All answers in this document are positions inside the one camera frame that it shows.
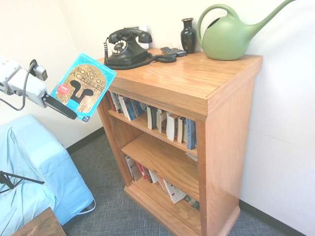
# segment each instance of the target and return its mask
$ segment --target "rotary telephone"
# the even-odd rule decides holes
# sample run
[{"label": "rotary telephone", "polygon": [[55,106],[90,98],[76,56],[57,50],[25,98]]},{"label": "rotary telephone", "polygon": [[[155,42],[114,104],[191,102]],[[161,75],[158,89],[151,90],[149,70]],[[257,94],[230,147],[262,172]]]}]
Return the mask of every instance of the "rotary telephone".
[{"label": "rotary telephone", "polygon": [[[128,70],[148,65],[154,60],[163,63],[176,61],[171,56],[153,56],[136,42],[136,37],[139,43],[152,43],[151,35],[139,29],[121,29],[111,33],[104,43],[104,65],[113,70]],[[108,57],[107,41],[115,45],[111,57]]]}]

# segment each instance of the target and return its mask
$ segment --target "wood grain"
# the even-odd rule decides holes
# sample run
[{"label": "wood grain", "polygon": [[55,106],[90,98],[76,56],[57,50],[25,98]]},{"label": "wood grain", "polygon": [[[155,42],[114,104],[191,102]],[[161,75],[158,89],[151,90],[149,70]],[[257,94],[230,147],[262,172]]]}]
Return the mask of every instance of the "wood grain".
[{"label": "wood grain", "polygon": [[107,102],[105,99],[102,99],[97,107],[97,110],[98,113],[101,114],[100,118],[103,123],[108,142],[114,153],[118,168],[125,181],[125,185],[129,186],[130,182],[132,181],[132,176],[125,159],[126,155],[123,154],[120,149],[141,135],[143,131],[136,129],[135,127],[122,122],[119,119],[116,120],[107,113],[108,109],[109,107]]},{"label": "wood grain", "polygon": [[143,133],[122,152],[199,201],[197,165],[184,151]]},{"label": "wood grain", "polygon": [[125,191],[174,234],[201,235],[200,212],[183,200],[173,204],[158,183],[140,179],[133,181],[129,188],[125,187]]},{"label": "wood grain", "polygon": [[[153,55],[160,49],[150,49]],[[109,90],[184,117],[206,120],[207,97],[252,66],[261,56],[235,61],[212,60],[203,52],[177,58],[174,63],[153,62],[132,70],[117,70]]]},{"label": "wood grain", "polygon": [[[160,49],[150,52],[159,54]],[[108,136],[112,136],[109,140],[113,139],[110,143],[126,182],[125,191],[173,234],[227,236],[236,221],[254,77],[261,62],[262,56],[219,61],[196,52],[177,58],[175,63],[153,62],[117,71],[110,91],[196,121],[198,166],[186,157],[184,146],[149,130],[144,117],[132,123],[120,114],[99,109],[100,116],[106,118],[103,124],[108,126]],[[115,119],[118,130],[126,135],[121,138],[126,146],[117,142],[108,117]],[[120,157],[122,146],[125,154],[200,201],[198,217],[189,218],[191,212],[180,204],[169,206],[165,196],[152,189],[154,185],[130,183],[128,168]]]},{"label": "wood grain", "polygon": [[239,202],[253,82],[252,78],[205,122],[206,156],[202,158],[199,153],[198,165],[203,167],[199,174],[200,183],[205,185],[200,194],[206,194],[201,197],[203,206],[206,204],[203,217],[211,235],[228,235],[234,224],[227,222]]},{"label": "wood grain", "polygon": [[65,236],[51,208],[47,208],[12,236]]},{"label": "wood grain", "polygon": [[148,134],[150,134],[150,135],[152,135],[158,139],[161,139],[162,141],[167,142],[168,144],[171,144],[171,145],[173,145],[173,146],[175,146],[175,147],[177,147],[183,151],[189,152],[192,155],[197,156],[197,148],[194,148],[193,150],[189,150],[187,148],[187,143],[184,143],[184,142],[179,143],[177,141],[171,141],[170,139],[168,139],[166,133],[159,133],[157,128],[149,129],[148,128],[148,115],[146,112],[143,113],[142,115],[138,116],[136,119],[131,120],[131,121],[128,120],[128,118],[126,118],[123,113],[114,112],[113,110],[108,110],[107,112],[111,116],[114,116],[114,117],[138,128],[138,129],[140,129],[140,130],[142,130],[142,131],[144,131],[144,132],[146,132],[146,133],[148,133]]}]

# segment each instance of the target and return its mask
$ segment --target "bookshelf top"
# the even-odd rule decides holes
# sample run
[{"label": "bookshelf top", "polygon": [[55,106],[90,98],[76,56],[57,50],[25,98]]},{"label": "bookshelf top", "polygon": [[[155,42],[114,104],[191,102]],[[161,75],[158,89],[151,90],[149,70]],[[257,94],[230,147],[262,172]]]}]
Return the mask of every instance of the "bookshelf top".
[{"label": "bookshelf top", "polygon": [[[153,55],[160,49],[149,49]],[[256,75],[262,56],[245,55],[234,61],[212,60],[203,52],[173,63],[152,62],[132,70],[117,70],[109,90],[181,115],[205,120],[211,100],[217,105]]]}]

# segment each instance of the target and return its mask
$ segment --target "light blue sheet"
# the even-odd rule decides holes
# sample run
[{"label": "light blue sheet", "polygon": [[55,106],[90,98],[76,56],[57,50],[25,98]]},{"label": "light blue sheet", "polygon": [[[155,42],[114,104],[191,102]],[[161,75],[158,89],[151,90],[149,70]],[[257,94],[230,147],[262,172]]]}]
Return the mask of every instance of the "light blue sheet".
[{"label": "light blue sheet", "polygon": [[[32,115],[0,127],[0,171],[45,182],[23,180],[0,194],[0,236],[11,235],[48,207],[63,225],[93,201],[66,149]],[[0,184],[0,192],[7,188]]]}]

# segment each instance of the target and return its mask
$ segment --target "carpet floor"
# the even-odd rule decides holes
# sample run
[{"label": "carpet floor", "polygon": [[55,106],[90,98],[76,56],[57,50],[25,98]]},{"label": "carpet floor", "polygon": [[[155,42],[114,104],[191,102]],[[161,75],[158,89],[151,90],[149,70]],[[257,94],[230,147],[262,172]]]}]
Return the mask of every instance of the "carpet floor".
[{"label": "carpet floor", "polygon": [[[90,213],[77,215],[63,227],[71,236],[172,236],[124,192],[124,182],[106,135],[71,155],[96,201]],[[229,236],[281,236],[241,212]]]}]

